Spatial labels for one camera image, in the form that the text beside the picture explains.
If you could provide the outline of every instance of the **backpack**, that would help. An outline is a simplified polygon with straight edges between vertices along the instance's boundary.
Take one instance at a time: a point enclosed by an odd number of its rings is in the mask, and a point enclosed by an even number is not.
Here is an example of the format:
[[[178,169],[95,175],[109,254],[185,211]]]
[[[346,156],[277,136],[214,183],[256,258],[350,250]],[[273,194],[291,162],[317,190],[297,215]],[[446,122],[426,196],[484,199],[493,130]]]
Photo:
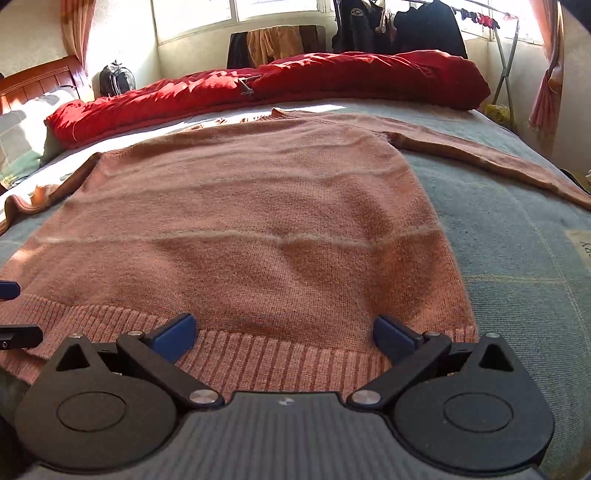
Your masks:
[[[134,74],[117,63],[117,60],[102,69],[99,84],[100,95],[103,97],[113,97],[135,90]]]

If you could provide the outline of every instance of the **black jacket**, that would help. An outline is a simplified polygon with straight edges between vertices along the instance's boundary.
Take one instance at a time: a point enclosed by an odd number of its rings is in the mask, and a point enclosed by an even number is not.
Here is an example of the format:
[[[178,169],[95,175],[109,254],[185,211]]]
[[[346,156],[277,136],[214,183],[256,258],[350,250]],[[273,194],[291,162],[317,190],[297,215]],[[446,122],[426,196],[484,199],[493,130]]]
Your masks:
[[[384,9],[371,0],[333,0],[337,33],[332,47],[335,53],[365,51],[368,53],[392,53],[389,33],[381,33]]]
[[[453,10],[440,0],[398,12],[394,17],[396,39],[393,53],[413,50],[441,50],[468,58]]]

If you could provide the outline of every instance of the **metal screw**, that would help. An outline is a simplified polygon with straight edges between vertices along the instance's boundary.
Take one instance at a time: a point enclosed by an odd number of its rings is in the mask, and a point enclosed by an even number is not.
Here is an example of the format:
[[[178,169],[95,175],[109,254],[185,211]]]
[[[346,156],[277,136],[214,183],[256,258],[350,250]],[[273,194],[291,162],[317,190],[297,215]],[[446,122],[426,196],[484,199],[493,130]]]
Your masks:
[[[195,390],[189,395],[189,400],[197,405],[209,405],[217,401],[217,393],[213,390]]]
[[[351,395],[351,400],[359,405],[375,405],[381,399],[380,394],[373,390],[357,390],[357,392]]]
[[[286,398],[282,398],[278,403],[279,405],[283,405],[284,407],[289,407],[292,403],[295,403],[296,401],[293,398],[290,397],[286,397]]]

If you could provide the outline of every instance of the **pillow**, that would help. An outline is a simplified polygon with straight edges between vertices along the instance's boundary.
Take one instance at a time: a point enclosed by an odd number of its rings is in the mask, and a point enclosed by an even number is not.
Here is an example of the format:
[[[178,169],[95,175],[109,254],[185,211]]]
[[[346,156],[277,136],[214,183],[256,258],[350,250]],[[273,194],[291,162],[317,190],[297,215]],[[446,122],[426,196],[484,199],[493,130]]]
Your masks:
[[[45,119],[77,98],[73,87],[58,87],[0,115],[0,184],[4,188],[9,189],[65,151]]]

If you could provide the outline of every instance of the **sweater ribbed hem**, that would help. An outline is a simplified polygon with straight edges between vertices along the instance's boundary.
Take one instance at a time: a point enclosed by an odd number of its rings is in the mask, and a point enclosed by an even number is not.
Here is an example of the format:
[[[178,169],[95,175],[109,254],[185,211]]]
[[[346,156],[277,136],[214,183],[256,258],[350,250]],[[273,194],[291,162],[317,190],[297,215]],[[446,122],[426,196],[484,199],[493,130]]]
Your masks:
[[[6,314],[13,323],[36,323],[49,332],[37,348],[0,353],[0,367],[29,383],[72,332],[84,333],[92,342],[113,342],[121,333],[149,332],[167,321],[123,307],[73,307],[29,294],[11,301]],[[456,342],[476,339],[472,328],[444,333]],[[373,346],[358,352],[202,330],[195,347],[178,366],[230,399],[237,390],[337,391],[346,397],[384,373],[391,363]]]

